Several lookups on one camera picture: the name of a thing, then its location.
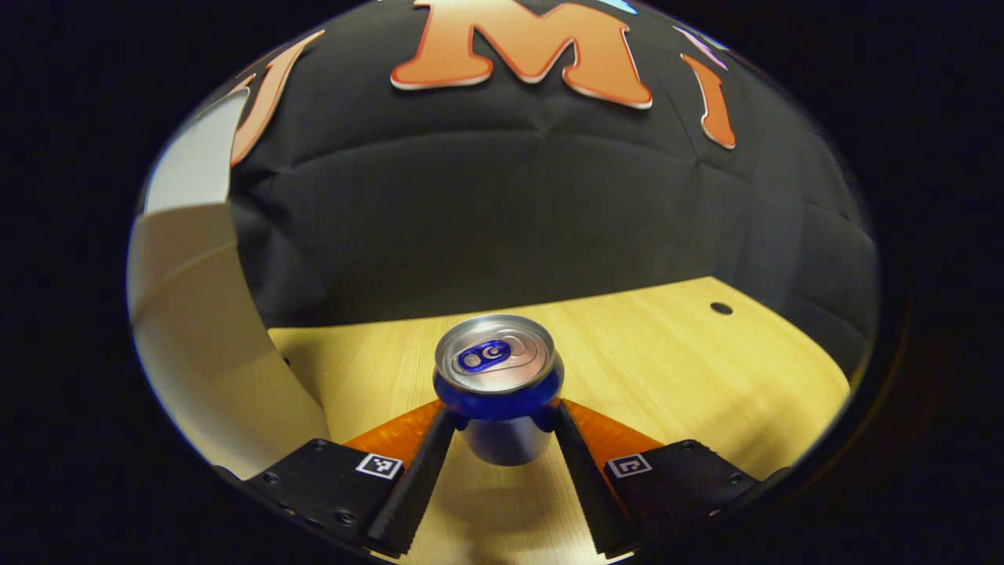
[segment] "orange letter m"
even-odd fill
[[[465,86],[486,80],[492,61],[474,54],[474,29],[525,82],[539,82],[572,44],[574,64],[561,76],[573,90],[638,108],[652,106],[624,33],[628,25],[579,4],[560,4],[542,16],[515,0],[415,0],[429,19],[415,58],[391,73],[399,88]]]

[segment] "blue can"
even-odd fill
[[[544,453],[563,381],[551,335],[519,316],[472,318],[436,346],[436,394],[471,451],[492,465],[524,465]]]

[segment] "wooden table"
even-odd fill
[[[697,440],[760,480],[795,463],[848,394],[819,346],[712,277],[493,312],[548,329],[565,362],[563,397],[666,444]],[[343,443],[434,400],[436,344],[476,314],[269,334]],[[498,468],[461,438],[398,561],[607,562],[594,553],[556,442],[529,465]]]

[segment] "can lid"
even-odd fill
[[[436,368],[447,382],[478,394],[530,386],[554,364],[554,341],[536,322],[489,314],[454,327],[436,346]]]

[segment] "hole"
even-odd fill
[[[347,510],[334,510],[331,511],[334,515],[334,519],[341,523],[343,526],[351,526],[355,524],[355,515]]]

